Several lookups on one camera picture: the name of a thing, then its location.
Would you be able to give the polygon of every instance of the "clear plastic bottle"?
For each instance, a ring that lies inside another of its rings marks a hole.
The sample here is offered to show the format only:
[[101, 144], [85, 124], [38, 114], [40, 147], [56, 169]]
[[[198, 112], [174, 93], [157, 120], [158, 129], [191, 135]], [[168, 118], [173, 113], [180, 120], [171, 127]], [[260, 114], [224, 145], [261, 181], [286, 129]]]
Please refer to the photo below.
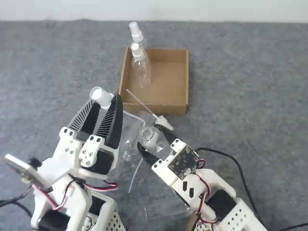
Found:
[[[138, 112], [136, 114], [144, 120], [145, 124], [153, 124], [154, 118], [148, 112]], [[140, 120], [132, 119], [129, 116], [124, 117], [123, 130], [120, 141], [119, 157], [124, 161], [131, 161], [133, 156], [138, 154], [137, 141], [140, 135], [140, 129], [145, 125]]]
[[133, 42], [130, 49], [133, 55], [131, 63], [133, 75], [138, 86], [146, 88], [151, 84], [151, 66], [149, 58], [137, 42]]
[[165, 159], [172, 154], [172, 149], [163, 133], [154, 126], [144, 126], [140, 129], [139, 141], [158, 158]]

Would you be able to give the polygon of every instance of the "white wall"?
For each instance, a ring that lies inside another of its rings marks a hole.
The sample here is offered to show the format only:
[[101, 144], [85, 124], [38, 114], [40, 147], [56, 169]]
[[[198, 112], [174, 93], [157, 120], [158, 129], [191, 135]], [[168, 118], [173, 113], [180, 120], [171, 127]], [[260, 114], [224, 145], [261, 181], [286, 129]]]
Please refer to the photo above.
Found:
[[308, 0], [0, 0], [0, 20], [83, 18], [307, 23]]

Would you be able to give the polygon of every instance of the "white plastic mount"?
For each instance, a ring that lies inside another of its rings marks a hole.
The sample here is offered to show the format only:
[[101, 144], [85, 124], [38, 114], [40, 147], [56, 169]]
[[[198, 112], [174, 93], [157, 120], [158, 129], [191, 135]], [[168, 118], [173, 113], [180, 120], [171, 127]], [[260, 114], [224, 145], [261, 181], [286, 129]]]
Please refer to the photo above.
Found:
[[218, 225], [214, 225], [215, 231], [267, 230], [242, 199], [235, 198], [234, 200], [237, 205]]
[[33, 183], [41, 188], [49, 187], [49, 182], [47, 182], [32, 166], [24, 161], [12, 156], [11, 154], [6, 154], [4, 161], [23, 177], [22, 181], [24, 183]]
[[187, 146], [186, 143], [184, 143], [183, 141], [179, 140], [179, 139], [175, 139], [173, 141], [173, 143], [171, 144], [171, 148], [178, 154], [179, 152], [181, 152], [185, 147]]
[[100, 136], [90, 135], [79, 153], [79, 161], [81, 166], [93, 166], [96, 163], [98, 151], [102, 149], [113, 154], [114, 161], [112, 163], [111, 169], [115, 168], [118, 160], [118, 149], [110, 148], [104, 143], [104, 138]]

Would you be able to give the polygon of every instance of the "clear plastic container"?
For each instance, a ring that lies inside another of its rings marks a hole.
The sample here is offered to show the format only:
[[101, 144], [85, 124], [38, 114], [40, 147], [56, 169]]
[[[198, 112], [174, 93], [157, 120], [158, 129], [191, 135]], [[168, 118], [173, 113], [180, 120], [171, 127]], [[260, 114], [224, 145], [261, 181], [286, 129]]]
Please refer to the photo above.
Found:
[[[145, 125], [153, 124], [155, 121], [155, 118], [148, 112], [138, 112], [136, 116], [144, 120]], [[119, 158], [122, 157], [124, 161], [130, 161], [134, 155], [138, 154], [137, 139], [143, 126], [144, 124], [140, 120], [124, 116]]]
[[139, 141], [146, 150], [158, 158], [165, 159], [172, 154], [172, 149], [163, 133], [154, 126], [144, 126], [139, 131]]
[[193, 210], [185, 205], [176, 194], [173, 197], [156, 200], [155, 203], [149, 203], [144, 207], [144, 214], [149, 220], [161, 217], [186, 218], [192, 213]]
[[136, 84], [141, 88], [146, 88], [151, 84], [151, 64], [149, 58], [139, 43], [133, 42], [130, 48], [133, 55], [131, 66]]

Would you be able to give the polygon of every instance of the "plastic tube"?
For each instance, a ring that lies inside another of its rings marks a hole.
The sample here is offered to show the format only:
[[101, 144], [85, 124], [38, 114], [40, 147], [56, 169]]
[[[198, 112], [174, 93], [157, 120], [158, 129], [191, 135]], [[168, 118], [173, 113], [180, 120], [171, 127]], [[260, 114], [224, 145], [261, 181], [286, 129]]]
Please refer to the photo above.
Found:
[[135, 100], [137, 100], [146, 110], [148, 110], [149, 113], [152, 114], [152, 116], [155, 119], [159, 119], [157, 115], [155, 115], [143, 102], [141, 102], [140, 99], [138, 99], [130, 90], [126, 89], [126, 91], [132, 96], [134, 97]]
[[133, 186], [135, 177], [136, 177], [136, 175], [137, 175], [137, 172], [138, 172], [138, 169], [139, 169], [141, 163], [142, 163], [142, 158], [141, 158], [141, 160], [139, 161], [139, 164], [138, 164], [138, 166], [137, 166], [137, 168], [136, 168], [136, 170], [135, 170], [135, 172], [134, 172], [133, 178], [131, 179], [131, 182], [130, 182], [130, 185], [129, 185], [129, 189], [128, 189], [128, 193], [130, 193], [130, 191], [131, 191], [131, 188], [132, 188], [132, 186]]
[[140, 118], [140, 117], [138, 117], [138, 116], [136, 116], [136, 115], [133, 115], [133, 114], [127, 112], [127, 111], [123, 111], [123, 112], [124, 112], [125, 114], [127, 114], [128, 116], [133, 117], [133, 118], [135, 118], [135, 119], [141, 121], [141, 122], [143, 123], [143, 125], [145, 126], [145, 121], [144, 121], [144, 119], [142, 119], [142, 118]]

